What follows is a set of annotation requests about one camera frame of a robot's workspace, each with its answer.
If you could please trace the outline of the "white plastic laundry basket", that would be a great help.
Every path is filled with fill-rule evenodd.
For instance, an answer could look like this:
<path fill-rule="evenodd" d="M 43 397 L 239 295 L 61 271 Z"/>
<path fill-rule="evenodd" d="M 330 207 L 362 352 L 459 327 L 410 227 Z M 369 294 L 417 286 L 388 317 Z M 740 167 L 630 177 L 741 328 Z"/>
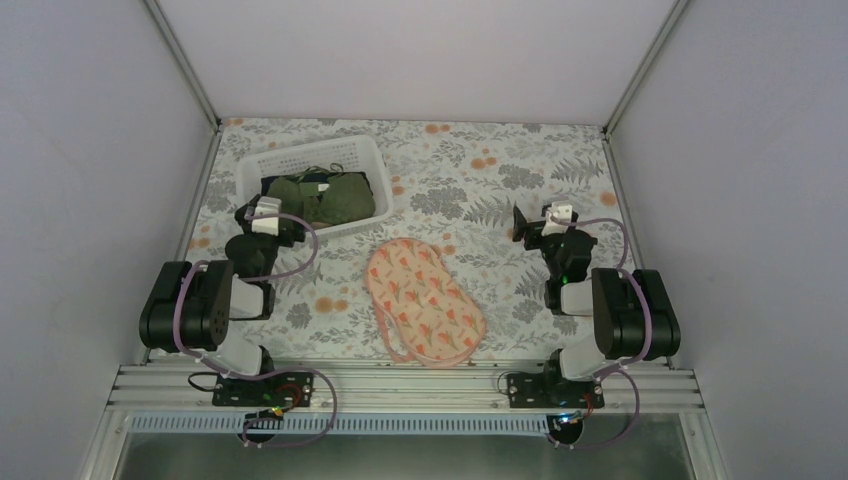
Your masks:
<path fill-rule="evenodd" d="M 375 200 L 375 213 L 369 219 L 332 226 L 317 231 L 321 240 L 353 235 L 376 227 L 395 213 L 391 182 L 376 141 L 367 135 L 354 135 L 247 155 L 235 167 L 236 196 L 247 203 L 261 191 L 261 180 L 271 176 L 300 173 L 309 167 L 330 168 L 337 164 L 346 173 L 361 172 L 367 178 Z"/>

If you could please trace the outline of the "pink floral mesh laundry bag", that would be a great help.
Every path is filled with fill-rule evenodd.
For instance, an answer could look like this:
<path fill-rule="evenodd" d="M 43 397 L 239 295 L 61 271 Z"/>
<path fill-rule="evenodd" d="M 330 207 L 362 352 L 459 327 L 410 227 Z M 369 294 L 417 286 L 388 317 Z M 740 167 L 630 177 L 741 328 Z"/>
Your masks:
<path fill-rule="evenodd" d="M 411 238 L 386 242 L 369 260 L 364 278 L 392 361 L 450 368 L 470 360 L 481 344 L 482 310 L 434 246 Z"/>

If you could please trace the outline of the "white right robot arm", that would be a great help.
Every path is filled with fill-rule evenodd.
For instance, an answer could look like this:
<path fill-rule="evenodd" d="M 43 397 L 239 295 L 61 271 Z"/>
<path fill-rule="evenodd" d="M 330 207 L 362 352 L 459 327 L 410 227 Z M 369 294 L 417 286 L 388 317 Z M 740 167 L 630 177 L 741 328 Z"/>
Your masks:
<path fill-rule="evenodd" d="M 549 271 L 545 306 L 555 315 L 587 316 L 593 332 L 554 351 L 537 374 L 510 373 L 507 391 L 518 408 L 598 405 L 601 381 L 614 371 L 675 355 L 681 345 L 679 323 L 661 274 L 626 271 L 623 266 L 594 268 L 597 238 L 587 233 L 572 206 L 552 202 L 540 221 L 513 210 L 515 242 L 541 253 Z"/>

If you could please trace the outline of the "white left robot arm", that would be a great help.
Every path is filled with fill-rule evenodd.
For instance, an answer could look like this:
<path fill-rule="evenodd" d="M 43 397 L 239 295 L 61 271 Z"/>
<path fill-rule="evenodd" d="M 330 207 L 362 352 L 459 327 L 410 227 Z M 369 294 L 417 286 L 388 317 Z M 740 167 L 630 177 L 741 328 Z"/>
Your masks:
<path fill-rule="evenodd" d="M 242 234 L 230 239 L 226 259 L 163 264 L 139 319 L 145 347 L 185 354 L 224 378 L 255 405 L 270 402 L 278 377 L 269 352 L 232 333 L 233 321 L 266 320 L 275 300 L 278 251 L 317 236 L 304 209 L 255 196 L 236 213 Z"/>

